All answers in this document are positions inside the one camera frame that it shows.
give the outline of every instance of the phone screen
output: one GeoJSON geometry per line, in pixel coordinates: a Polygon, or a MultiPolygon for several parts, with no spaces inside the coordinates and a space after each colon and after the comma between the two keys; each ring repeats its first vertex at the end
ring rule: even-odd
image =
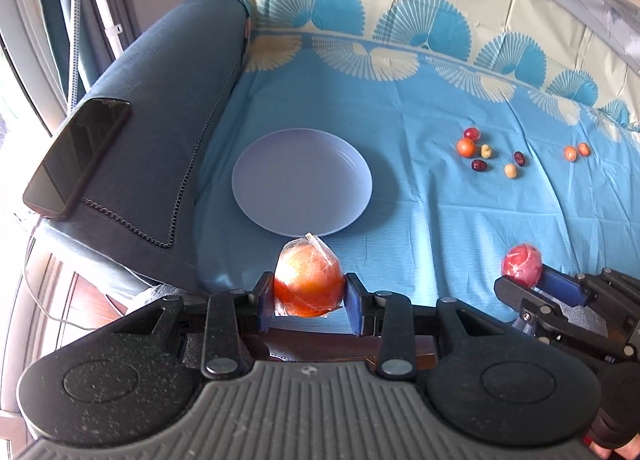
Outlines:
{"type": "Polygon", "coordinates": [[[82,104],[53,141],[23,202],[46,217],[65,214],[129,113],[130,104],[119,99],[91,98],[82,104]]]}

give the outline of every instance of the plate rim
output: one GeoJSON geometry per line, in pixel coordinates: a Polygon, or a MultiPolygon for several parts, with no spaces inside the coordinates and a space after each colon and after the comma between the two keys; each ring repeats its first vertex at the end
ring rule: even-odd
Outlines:
{"type": "Polygon", "coordinates": [[[338,227],[337,229],[334,229],[332,231],[328,231],[328,232],[324,232],[324,233],[318,233],[316,236],[328,236],[328,235],[332,235],[334,233],[337,233],[339,231],[342,231],[343,229],[347,228],[348,226],[350,226],[351,224],[353,224],[358,218],[360,218],[362,216],[362,214],[365,212],[365,209],[369,206],[369,202],[371,202],[371,196],[373,195],[373,176],[371,175],[371,168],[369,167],[369,163],[367,163],[367,160],[364,158],[364,156],[358,151],[358,149],[356,147],[354,147],[352,144],[350,144],[348,141],[345,141],[344,139],[342,139],[341,137],[338,137],[338,135],[335,135],[334,133],[331,132],[325,132],[324,130],[318,130],[315,128],[285,128],[282,130],[275,130],[274,132],[270,132],[270,133],[265,133],[265,135],[262,135],[260,137],[258,137],[254,142],[252,142],[251,144],[249,144],[239,155],[239,157],[236,159],[236,162],[234,164],[234,168],[231,172],[231,191],[232,194],[234,196],[234,200],[236,201],[236,206],[238,206],[240,208],[240,211],[242,211],[242,214],[244,214],[245,217],[247,217],[249,220],[251,220],[251,222],[253,222],[254,224],[256,224],[258,227],[261,227],[262,229],[265,229],[271,233],[280,235],[280,236],[286,236],[289,238],[301,238],[304,235],[295,235],[295,234],[290,234],[290,233],[283,233],[280,231],[274,231],[271,228],[265,227],[263,224],[259,223],[258,221],[254,220],[254,218],[252,218],[251,216],[249,216],[244,209],[242,208],[242,206],[240,205],[240,203],[238,202],[238,196],[236,195],[236,170],[238,169],[238,163],[242,160],[242,158],[244,157],[244,155],[254,146],[257,145],[260,141],[262,141],[263,139],[266,139],[267,137],[271,137],[273,135],[276,135],[278,133],[284,133],[284,132],[316,132],[316,133],[322,133],[324,135],[328,135],[334,139],[337,139],[338,141],[341,142],[341,144],[346,145],[348,148],[351,148],[351,150],[354,151],[355,155],[357,156],[357,158],[361,159],[362,162],[365,165],[365,168],[367,170],[367,182],[369,183],[369,192],[367,193],[367,201],[364,202],[364,206],[363,208],[359,211],[359,213],[347,224],[341,225],[340,227],[338,227]]]}

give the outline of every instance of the finger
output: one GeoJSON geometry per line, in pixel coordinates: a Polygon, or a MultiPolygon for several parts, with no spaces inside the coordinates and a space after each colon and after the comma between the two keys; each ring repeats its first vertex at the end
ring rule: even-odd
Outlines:
{"type": "Polygon", "coordinates": [[[591,442],[589,449],[596,453],[596,455],[598,455],[598,458],[602,458],[602,460],[607,460],[607,458],[611,456],[611,449],[604,449],[595,442],[591,442]]]}
{"type": "Polygon", "coordinates": [[[636,435],[631,442],[622,446],[620,449],[616,449],[618,453],[625,460],[636,460],[640,455],[640,436],[636,435]]]}

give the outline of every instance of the orange fruit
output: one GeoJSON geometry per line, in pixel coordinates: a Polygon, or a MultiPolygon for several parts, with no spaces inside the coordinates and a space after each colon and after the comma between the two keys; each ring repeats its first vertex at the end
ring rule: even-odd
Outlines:
{"type": "Polygon", "coordinates": [[[567,146],[564,149],[564,158],[570,163],[573,163],[578,158],[578,150],[572,146],[567,146]]]}
{"type": "Polygon", "coordinates": [[[582,157],[589,157],[589,155],[591,155],[591,148],[587,143],[580,143],[578,145],[578,152],[582,157]]]}
{"type": "Polygon", "coordinates": [[[476,144],[467,137],[462,137],[456,144],[456,151],[462,156],[470,159],[476,154],[476,144]]]}
{"type": "Polygon", "coordinates": [[[315,317],[335,309],[344,287],[340,262],[328,262],[313,244],[293,245],[280,254],[274,295],[289,315],[315,317]]]}

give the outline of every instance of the plastic-wrapped red fruit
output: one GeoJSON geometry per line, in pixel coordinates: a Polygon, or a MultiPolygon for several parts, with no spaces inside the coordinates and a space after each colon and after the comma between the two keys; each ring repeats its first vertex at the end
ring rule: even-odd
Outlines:
{"type": "Polygon", "coordinates": [[[502,275],[513,278],[523,287],[535,287],[542,275],[542,255],[533,245],[524,243],[509,249],[502,259],[502,275]]]}
{"type": "Polygon", "coordinates": [[[477,143],[480,140],[480,130],[475,127],[467,128],[463,136],[477,143]]]}
{"type": "Polygon", "coordinates": [[[487,164],[481,159],[471,161],[471,169],[474,171],[486,171],[487,167],[487,164]]]}
{"type": "Polygon", "coordinates": [[[520,167],[523,167],[525,164],[527,164],[527,160],[524,158],[524,153],[522,153],[521,151],[516,151],[513,154],[513,160],[515,160],[516,164],[520,167]]]}

